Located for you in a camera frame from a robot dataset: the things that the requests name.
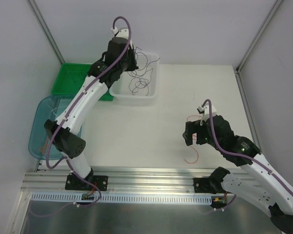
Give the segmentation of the white perforated plastic basket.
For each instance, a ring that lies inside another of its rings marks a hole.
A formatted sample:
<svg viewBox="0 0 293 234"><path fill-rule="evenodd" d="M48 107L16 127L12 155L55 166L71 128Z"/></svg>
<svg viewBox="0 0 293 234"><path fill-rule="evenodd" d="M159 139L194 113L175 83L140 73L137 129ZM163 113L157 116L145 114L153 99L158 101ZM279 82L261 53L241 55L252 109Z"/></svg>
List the white perforated plastic basket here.
<svg viewBox="0 0 293 234"><path fill-rule="evenodd" d="M157 98L160 57L145 51L137 51L135 57L138 69L124 72L110 87L110 94L120 105L150 106Z"/></svg>

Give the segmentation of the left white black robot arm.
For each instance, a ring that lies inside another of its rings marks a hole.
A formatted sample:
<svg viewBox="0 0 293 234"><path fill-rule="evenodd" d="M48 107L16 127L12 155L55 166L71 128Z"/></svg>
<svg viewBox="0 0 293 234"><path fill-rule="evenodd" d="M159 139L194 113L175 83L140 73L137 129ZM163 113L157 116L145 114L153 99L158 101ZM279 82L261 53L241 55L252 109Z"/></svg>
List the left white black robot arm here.
<svg viewBox="0 0 293 234"><path fill-rule="evenodd" d="M49 145L55 146L67 161L73 172L71 183L76 189L91 190L96 186L93 170L84 154L86 142L78 136L88 112L124 72L137 68L131 40L113 37L107 51L91 65L68 107L55 120L48 119L44 123Z"/></svg>

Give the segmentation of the translucent blue plastic tray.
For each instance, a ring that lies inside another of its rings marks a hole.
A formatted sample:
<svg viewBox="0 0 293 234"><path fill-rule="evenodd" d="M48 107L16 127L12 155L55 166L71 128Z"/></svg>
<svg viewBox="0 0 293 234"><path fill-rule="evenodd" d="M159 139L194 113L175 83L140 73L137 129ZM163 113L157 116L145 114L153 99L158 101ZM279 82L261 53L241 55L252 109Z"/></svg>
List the translucent blue plastic tray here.
<svg viewBox="0 0 293 234"><path fill-rule="evenodd" d="M44 98L38 104L28 145L29 153L34 158L40 160L46 159L49 138L44 129L44 123L48 119L54 121L65 111L72 99L72 95L51 95Z"/></svg>

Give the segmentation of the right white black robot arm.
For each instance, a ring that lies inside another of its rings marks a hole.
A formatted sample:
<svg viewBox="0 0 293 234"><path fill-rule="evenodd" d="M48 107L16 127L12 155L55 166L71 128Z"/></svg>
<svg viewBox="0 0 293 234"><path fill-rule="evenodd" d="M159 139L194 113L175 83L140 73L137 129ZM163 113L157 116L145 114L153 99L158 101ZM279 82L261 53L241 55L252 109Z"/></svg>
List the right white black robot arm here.
<svg viewBox="0 0 293 234"><path fill-rule="evenodd" d="M187 146L193 143L212 146L259 184L256 187L218 167L207 178L193 179L196 192L233 193L262 210L279 230L293 234L293 187L273 169L250 139L235 135L229 122L218 115L212 120L186 122L183 138Z"/></svg>

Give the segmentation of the green plastic tray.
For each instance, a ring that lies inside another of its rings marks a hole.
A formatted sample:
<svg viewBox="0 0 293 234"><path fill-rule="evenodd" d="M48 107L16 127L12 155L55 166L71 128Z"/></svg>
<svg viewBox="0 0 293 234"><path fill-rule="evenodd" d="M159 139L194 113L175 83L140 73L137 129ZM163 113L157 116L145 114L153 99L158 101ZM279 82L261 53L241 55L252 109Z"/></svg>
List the green plastic tray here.
<svg viewBox="0 0 293 234"><path fill-rule="evenodd" d="M75 96L82 87L90 67L90 64L82 63L62 64L51 89L51 94Z"/></svg>

